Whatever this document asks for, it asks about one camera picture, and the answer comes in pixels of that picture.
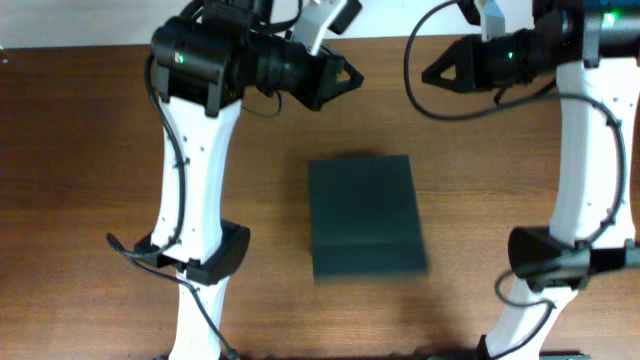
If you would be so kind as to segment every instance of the wire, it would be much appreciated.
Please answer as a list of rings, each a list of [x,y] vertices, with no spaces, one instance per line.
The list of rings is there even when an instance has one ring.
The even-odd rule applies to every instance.
[[[211,317],[209,317],[209,315],[207,314],[207,311],[205,310],[204,306],[202,305],[202,300],[200,300],[200,297],[198,296],[198,289],[191,285],[189,282],[182,280],[182,279],[178,279],[177,277],[174,276],[170,276],[167,274],[163,274],[159,271],[155,271],[152,269],[149,269],[146,266],[143,266],[142,264],[140,264],[138,261],[136,261],[134,258],[127,256],[127,260],[129,260],[129,262],[137,267],[138,269],[151,274],[153,276],[156,276],[160,279],[165,279],[168,281],[171,281],[173,283],[176,283],[178,285],[182,285],[184,287],[187,288],[187,290],[189,290],[189,292],[191,293],[191,296],[193,297],[193,300],[196,303],[196,306],[198,307],[198,310],[200,310],[200,313],[202,314],[202,317],[204,317],[204,320],[207,322],[207,325],[209,325],[209,327],[211,328],[211,330],[213,331],[214,334],[216,334],[216,336],[218,337],[218,339],[220,339],[220,342],[222,343],[222,345],[224,346],[225,350],[227,351],[227,357],[231,360],[236,360],[236,359],[240,359],[240,355],[238,354],[238,352],[233,349],[230,345],[229,342],[227,341],[227,339],[225,339],[225,337],[222,335],[222,333],[220,332],[220,330],[218,330],[218,328],[216,327],[216,325],[213,323],[213,320],[211,320]]]
[[[180,241],[179,237],[180,237],[180,234],[182,233],[182,227],[184,224],[184,211],[185,211],[185,198],[186,198],[185,171],[184,171],[185,164],[184,164],[184,160],[182,159],[182,151],[180,151],[180,145],[178,143],[176,135],[173,132],[173,129],[171,128],[171,124],[169,124],[169,120],[167,120],[167,117],[164,115],[164,112],[160,107],[160,102],[158,101],[158,98],[156,97],[155,91],[153,89],[153,85],[151,84],[151,66],[153,64],[153,60],[154,60],[154,56],[149,55],[149,57],[147,58],[147,62],[145,64],[145,69],[144,69],[144,83],[147,88],[147,94],[149,95],[149,99],[151,100],[151,103],[153,104],[153,107],[156,110],[156,112],[160,115],[160,119],[162,120],[162,126],[164,127],[164,130],[167,132],[167,137],[169,138],[169,141],[171,142],[171,146],[173,147],[173,151],[175,152],[175,155],[176,155],[176,168],[178,169],[178,191],[179,191],[178,221],[177,221],[174,233],[171,237],[169,237],[169,241],[167,242],[167,244],[165,244],[164,246],[152,252],[140,253],[135,251],[128,251],[124,248],[124,246],[122,246],[122,244],[120,243],[120,241],[118,241],[118,238],[116,238],[115,235],[111,233],[107,234],[107,242],[109,243],[109,245],[111,245],[111,247],[114,250],[116,250],[117,252],[119,252],[124,256],[130,257],[130,258],[136,258],[136,259],[158,256],[163,252],[165,252],[166,250],[168,250],[169,248],[171,248],[172,246],[174,246],[175,244],[177,244]]]
[[[540,331],[546,325],[547,321],[549,321],[549,319],[551,318],[551,314],[553,313],[553,310],[556,308],[556,306],[553,303],[553,301],[551,301],[549,299],[542,299],[540,301],[536,301],[536,302],[532,302],[532,303],[518,303],[518,302],[514,302],[514,301],[509,300],[502,293],[502,290],[500,290],[500,287],[501,287],[502,283],[507,278],[512,276],[513,274],[514,274],[513,271],[508,270],[508,271],[504,272],[498,278],[498,280],[496,280],[494,290],[495,290],[495,293],[496,293],[496,296],[498,297],[498,299],[500,299],[500,301],[502,301],[504,304],[506,304],[508,306],[515,307],[515,308],[520,308],[520,309],[526,309],[526,308],[530,308],[530,307],[534,307],[534,306],[540,306],[540,305],[546,305],[547,308],[545,309],[545,312],[542,315],[542,318],[540,319],[540,321],[538,321],[538,324],[536,325],[535,328],[533,328],[533,331],[531,331],[529,336],[527,336],[524,340],[520,341],[520,343],[518,345],[512,347],[511,349],[503,351],[503,352],[499,353],[498,355],[492,356],[490,358],[490,360],[501,359],[501,358],[503,358],[503,357],[505,357],[505,356],[507,356],[509,354],[512,354],[512,353],[522,349],[523,347],[525,347],[528,343],[531,342],[531,340],[533,340],[536,336],[538,336]]]
[[[280,92],[280,90],[276,90],[275,93],[278,96],[278,110],[273,114],[263,114],[263,113],[255,111],[255,110],[251,110],[251,109],[249,109],[248,107],[246,107],[244,105],[242,105],[242,109],[244,109],[245,111],[250,112],[250,113],[252,113],[254,115],[263,117],[263,118],[274,118],[274,117],[277,117],[282,112],[282,107],[283,107],[284,101],[282,99],[282,93]]]
[[[200,8],[202,8],[203,5],[204,0],[193,0],[192,2],[188,3],[187,6],[184,7],[184,9],[182,9],[179,16],[183,19],[191,19],[193,18],[194,14]]]
[[[423,106],[421,106],[418,103],[411,89],[411,82],[409,79],[409,58],[411,55],[411,48],[416,39],[418,31],[420,31],[420,28],[422,27],[422,25],[424,25],[424,23],[431,16],[433,16],[438,11],[450,5],[457,4],[458,2],[459,0],[447,1],[431,9],[431,11],[429,11],[426,15],[424,15],[420,19],[416,27],[411,32],[411,35],[409,36],[409,40],[407,42],[407,48],[405,50],[405,55],[404,55],[404,84],[405,84],[407,96],[409,97],[411,104],[421,114],[425,115],[426,117],[439,120],[439,121],[473,120],[483,116],[494,115],[494,114],[497,114],[506,110],[514,109],[520,106],[534,104],[542,101],[562,100],[562,99],[583,101],[593,106],[594,108],[598,109],[600,112],[602,112],[607,119],[606,125],[610,127],[611,131],[613,132],[614,142],[616,146],[618,177],[616,181],[616,190],[615,190],[613,204],[611,206],[611,209],[608,212],[607,217],[600,222],[600,226],[592,234],[590,234],[584,239],[576,239],[577,242],[586,242],[589,246],[591,246],[595,241],[597,241],[600,238],[600,236],[606,231],[607,228],[615,224],[616,216],[622,206],[622,203],[624,202],[624,196],[625,196],[624,186],[626,184],[626,179],[627,179],[627,174],[626,174],[627,169],[626,169],[626,149],[624,145],[624,137],[622,134],[620,121],[616,119],[613,112],[606,105],[604,105],[603,103],[597,101],[592,97],[585,96],[582,94],[548,94],[548,92],[551,91],[556,86],[555,79],[554,81],[552,81],[551,83],[547,84],[545,87],[543,87],[542,89],[534,93],[533,95],[530,95],[526,98],[499,104],[494,108],[488,108],[485,110],[476,111],[468,114],[461,114],[461,115],[442,115],[442,114],[434,113],[425,109]],[[544,304],[544,305],[547,305],[547,309],[543,317],[540,319],[540,321],[538,322],[536,327],[532,330],[532,332],[529,334],[529,336],[527,336],[525,339],[523,339],[518,345],[514,346],[513,348],[491,357],[491,360],[500,359],[502,357],[512,354],[522,349],[523,347],[525,347],[542,330],[542,328],[545,326],[547,321],[551,318],[551,314],[553,312],[553,309],[555,308],[553,301],[549,299],[543,299],[535,303],[516,303],[516,302],[510,301],[507,297],[505,297],[502,294],[500,290],[500,285],[504,282],[504,280],[506,280],[512,274],[513,274],[512,271],[508,271],[504,273],[502,276],[500,276],[496,281],[495,292],[498,298],[500,299],[500,301],[502,301],[507,306],[516,307],[516,308],[529,308],[529,307],[539,306]]]
[[[532,97],[542,96],[542,95],[548,93],[549,91],[553,90],[553,88],[555,88],[556,86],[558,86],[556,78],[553,78],[553,80],[551,80],[551,82],[549,82],[547,85],[545,85],[542,89],[536,91],[531,96]]]

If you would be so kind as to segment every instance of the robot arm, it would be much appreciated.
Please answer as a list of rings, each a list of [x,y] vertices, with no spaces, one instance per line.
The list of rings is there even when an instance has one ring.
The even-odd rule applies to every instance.
[[[539,0],[534,30],[500,36],[495,3],[476,0],[480,14],[469,1],[457,3],[470,22],[481,20],[482,36],[457,41],[423,72],[424,83],[459,93],[495,88],[503,93],[540,74],[557,73],[560,95],[547,97],[562,101],[556,208],[550,227],[512,232],[509,260],[518,279],[475,354],[478,359],[539,359],[554,321],[591,276],[638,267],[627,169],[640,95],[640,7],[622,1],[603,7],[598,1]],[[455,79],[442,78],[450,67]],[[530,100],[500,104],[487,113]]]
[[[362,85],[363,77],[335,50],[322,46],[328,28],[344,30],[358,13],[357,0],[312,2],[296,19],[267,24],[269,0],[194,1],[154,34],[152,102],[165,121],[162,201],[154,231],[124,251],[153,267],[178,269],[180,306],[169,359],[217,359],[222,305],[230,275],[246,254],[250,231],[220,218],[227,149],[247,86],[266,95],[288,91],[310,110]],[[296,21],[294,37],[272,33]],[[346,81],[336,75],[345,71]]]

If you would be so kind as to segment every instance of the brown wooden surface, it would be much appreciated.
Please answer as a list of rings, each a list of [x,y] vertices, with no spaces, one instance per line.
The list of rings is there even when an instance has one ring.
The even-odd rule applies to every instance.
[[[417,42],[416,80],[451,40]],[[222,330],[257,357],[474,347],[502,309],[493,282],[508,266],[511,228],[551,216],[559,106],[437,123],[404,93],[404,39],[332,45],[365,74],[362,89],[321,113],[286,96],[281,117],[243,114],[235,130],[222,212],[251,228],[252,244],[227,291]],[[1,359],[142,360],[171,349],[176,286],[133,269],[104,239],[113,231],[131,246],[159,209],[162,135],[142,81],[146,54],[21,50],[0,66]],[[416,87],[441,111],[490,104],[487,96]],[[273,106],[255,92],[246,104]],[[410,155],[428,275],[314,285],[306,165],[345,153]],[[639,197],[634,186],[635,214]],[[545,349],[637,359],[638,280],[593,281]]]

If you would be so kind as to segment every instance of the black bracket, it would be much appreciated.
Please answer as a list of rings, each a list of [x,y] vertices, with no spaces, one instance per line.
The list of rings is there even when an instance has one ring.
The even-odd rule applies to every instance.
[[[567,246],[549,233],[548,227],[515,228],[509,236],[509,262],[531,291],[570,286],[584,289],[591,277],[640,267],[640,248],[633,239],[626,247],[593,249],[590,244]]]
[[[204,263],[190,261],[183,263],[165,255],[142,258],[143,263],[162,268],[173,265],[180,271],[186,271],[189,280],[209,286],[232,275],[238,270],[249,248],[251,231],[243,226],[221,220],[222,244],[216,252]],[[151,234],[140,240],[134,247],[136,252],[151,252],[158,247],[151,244]]]

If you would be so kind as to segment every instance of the black cable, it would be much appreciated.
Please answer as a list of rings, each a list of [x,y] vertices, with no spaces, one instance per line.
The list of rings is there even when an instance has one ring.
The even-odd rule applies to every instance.
[[[184,9],[182,9],[179,16],[183,19],[191,19],[193,18],[194,14],[200,8],[202,8],[203,5],[204,5],[204,0],[193,0],[192,2],[187,4],[187,6],[185,6]]]
[[[528,343],[531,342],[531,340],[533,340],[536,336],[538,336],[538,334],[540,333],[540,331],[542,330],[542,328],[544,328],[545,324],[547,323],[547,321],[549,321],[549,319],[551,318],[551,314],[553,312],[553,309],[556,308],[555,304],[553,303],[553,301],[549,300],[549,299],[542,299],[540,301],[537,302],[533,302],[533,303],[517,303],[517,302],[513,302],[511,300],[509,300],[503,293],[502,290],[500,289],[502,283],[511,275],[513,275],[513,271],[509,270],[506,271],[505,273],[503,273],[498,280],[496,280],[495,283],[495,287],[494,290],[496,292],[496,296],[498,297],[498,299],[500,299],[500,301],[502,301],[504,304],[511,306],[511,307],[516,307],[516,308],[520,308],[520,309],[525,309],[525,308],[530,308],[530,307],[534,307],[534,306],[539,306],[539,305],[546,305],[547,308],[544,312],[544,314],[542,315],[542,318],[540,318],[540,321],[538,321],[538,324],[536,325],[535,328],[533,328],[533,331],[531,331],[531,333],[529,334],[529,336],[527,336],[526,338],[524,338],[522,341],[520,341],[520,343],[514,347],[512,347],[511,349],[505,350],[497,355],[494,355],[491,357],[490,360],[498,360],[501,359],[509,354],[512,354],[520,349],[522,349],[523,347],[527,346]]]
[[[245,111],[250,112],[250,113],[252,113],[254,115],[260,116],[260,117],[274,118],[274,117],[280,115],[280,113],[282,112],[282,105],[283,105],[283,102],[284,102],[283,99],[282,99],[282,93],[280,92],[280,90],[276,90],[275,93],[278,96],[278,110],[273,114],[263,114],[263,113],[255,111],[255,110],[251,110],[251,109],[249,109],[248,107],[246,107],[244,105],[242,105],[242,109],[244,109]]]
[[[200,313],[202,314],[202,317],[204,317],[205,321],[207,322],[207,324],[209,325],[209,327],[211,328],[211,330],[213,331],[214,334],[216,334],[216,336],[218,337],[218,339],[220,339],[220,342],[222,343],[222,345],[224,346],[225,350],[227,351],[227,357],[231,360],[235,360],[235,359],[240,359],[240,355],[238,354],[238,352],[233,349],[230,345],[229,342],[227,342],[227,340],[224,338],[224,336],[222,335],[222,333],[220,332],[220,330],[218,330],[218,328],[216,327],[216,325],[213,323],[213,320],[211,320],[211,317],[209,317],[209,315],[207,314],[207,311],[205,310],[204,306],[202,305],[202,301],[200,300],[200,297],[198,296],[198,289],[196,287],[194,287],[193,285],[191,285],[189,282],[178,279],[177,277],[173,277],[167,274],[163,274],[159,271],[155,271],[152,269],[149,269],[146,266],[143,266],[142,264],[140,264],[138,261],[136,261],[135,259],[133,259],[130,256],[127,256],[127,260],[129,260],[129,262],[137,267],[138,269],[145,271],[153,276],[156,276],[158,278],[161,279],[165,279],[168,281],[171,281],[173,283],[176,283],[178,285],[182,285],[184,287],[187,288],[187,290],[189,290],[189,292],[191,293],[191,296],[193,297],[193,300],[196,303],[196,306],[198,306],[198,310],[200,310]]]
[[[153,89],[153,85],[151,84],[151,66],[153,65],[154,56],[149,55],[147,58],[147,62],[145,64],[144,69],[144,83],[147,88],[147,94],[149,95],[149,99],[153,104],[154,109],[160,115],[160,119],[162,120],[162,126],[167,132],[167,137],[171,142],[171,146],[173,147],[173,151],[176,155],[176,168],[178,170],[178,221],[176,223],[176,227],[173,235],[169,238],[169,241],[164,246],[148,253],[139,253],[134,251],[125,250],[124,246],[118,241],[115,235],[108,233],[107,234],[107,242],[111,245],[111,247],[119,252],[122,255],[125,255],[130,258],[146,258],[153,257],[162,254],[167,249],[171,248],[173,245],[179,242],[180,233],[182,233],[182,226],[184,224],[184,210],[185,210],[185,198],[186,198],[186,184],[185,184],[185,171],[184,171],[184,160],[182,159],[182,151],[180,151],[180,145],[178,143],[178,139],[176,138],[173,129],[171,128],[171,124],[169,124],[169,120],[164,115],[162,108],[160,107],[160,102],[156,97],[155,91]]]
[[[488,116],[488,115],[493,115],[493,114],[497,114],[500,113],[502,111],[506,111],[506,110],[510,110],[510,109],[514,109],[520,106],[524,106],[524,105],[528,105],[528,104],[533,104],[533,103],[537,103],[537,102],[542,102],[542,101],[550,101],[550,100],[561,100],[561,99],[565,99],[565,100],[577,100],[577,101],[584,101],[588,104],[590,104],[591,106],[593,106],[594,108],[598,109],[599,111],[601,111],[606,119],[606,125],[608,127],[611,128],[611,131],[613,132],[613,136],[614,136],[614,142],[616,145],[616,159],[617,159],[617,165],[618,165],[618,178],[616,181],[616,191],[615,191],[615,195],[614,195],[614,201],[613,201],[613,205],[611,206],[610,211],[608,212],[607,217],[601,221],[600,226],[598,227],[597,230],[595,230],[591,235],[589,235],[588,237],[584,238],[584,239],[578,239],[577,241],[584,241],[587,242],[589,245],[592,245],[595,241],[598,240],[598,238],[606,231],[606,229],[615,224],[615,218],[620,210],[620,207],[622,206],[622,203],[624,201],[624,186],[626,183],[626,149],[624,146],[624,137],[622,134],[622,129],[621,129],[621,123],[616,119],[615,115],[613,114],[613,112],[611,112],[611,110],[605,106],[603,103],[595,100],[594,98],[585,96],[585,95],[581,95],[581,94],[547,94],[549,91],[551,91],[551,89],[553,89],[556,86],[556,81],[554,79],[553,82],[549,83],[548,85],[546,85],[545,87],[543,87],[542,89],[540,89],[538,92],[534,93],[533,95],[530,95],[526,98],[522,98],[522,99],[518,99],[518,100],[514,100],[514,101],[510,101],[507,103],[503,103],[500,104],[497,107],[494,108],[488,108],[485,110],[481,110],[481,111],[476,111],[473,113],[469,113],[469,114],[462,114],[462,115],[442,115],[442,114],[437,114],[437,113],[433,113],[427,109],[425,109],[423,106],[421,106],[417,99],[415,98],[413,91],[411,89],[411,83],[410,83],[410,79],[409,79],[409,58],[411,55],[411,48],[413,46],[413,42],[416,39],[416,36],[418,34],[418,31],[420,31],[420,28],[422,27],[422,25],[431,17],[433,16],[435,13],[437,13],[438,11],[458,3],[458,0],[452,0],[452,1],[448,1],[445,3],[442,3],[436,7],[434,7],[431,11],[429,11],[425,16],[422,17],[422,19],[420,19],[420,21],[418,22],[418,24],[416,25],[416,27],[413,29],[413,31],[411,32],[411,35],[409,36],[409,40],[407,42],[407,48],[405,50],[405,55],[404,55],[404,84],[405,84],[405,89],[407,91],[407,96],[409,97],[409,100],[411,101],[411,104],[413,105],[413,107],[418,110],[418,112],[420,112],[421,114],[425,115],[426,117],[435,119],[435,120],[439,120],[439,121],[466,121],[466,120],[472,120],[472,119],[477,119],[483,116]],[[495,285],[495,291],[496,291],[496,295],[498,296],[498,298],[506,305],[508,306],[512,306],[512,307],[517,307],[517,308],[528,308],[528,307],[532,307],[532,306],[539,306],[539,305],[547,305],[547,309],[545,311],[545,314],[543,315],[543,317],[540,319],[540,321],[538,322],[538,324],[536,325],[536,327],[533,329],[533,331],[529,334],[529,336],[527,336],[525,339],[523,339],[518,345],[514,346],[513,348],[506,350],[500,354],[497,354],[493,357],[491,357],[491,360],[497,360],[500,359],[502,357],[505,357],[509,354],[512,354],[520,349],[522,349],[523,347],[525,347],[529,342],[531,342],[531,340],[533,340],[538,333],[542,330],[542,328],[544,327],[544,325],[546,324],[546,322],[551,318],[551,314],[553,309],[555,308],[555,305],[553,303],[553,301],[549,300],[549,299],[543,299],[541,301],[535,302],[535,303],[529,303],[529,304],[525,304],[525,303],[515,303],[510,301],[509,299],[507,299],[507,297],[505,297],[501,290],[500,290],[500,285],[502,284],[502,282],[504,282],[504,280],[511,276],[512,272],[506,272],[504,273],[502,276],[500,276],[498,278],[498,280],[496,281],[496,285]]]
[[[556,86],[558,86],[556,78],[553,78],[553,80],[551,80],[551,82],[549,82],[547,85],[545,85],[542,89],[536,91],[533,95],[531,95],[532,97],[536,97],[536,96],[542,96],[547,94],[549,91],[553,90]]]

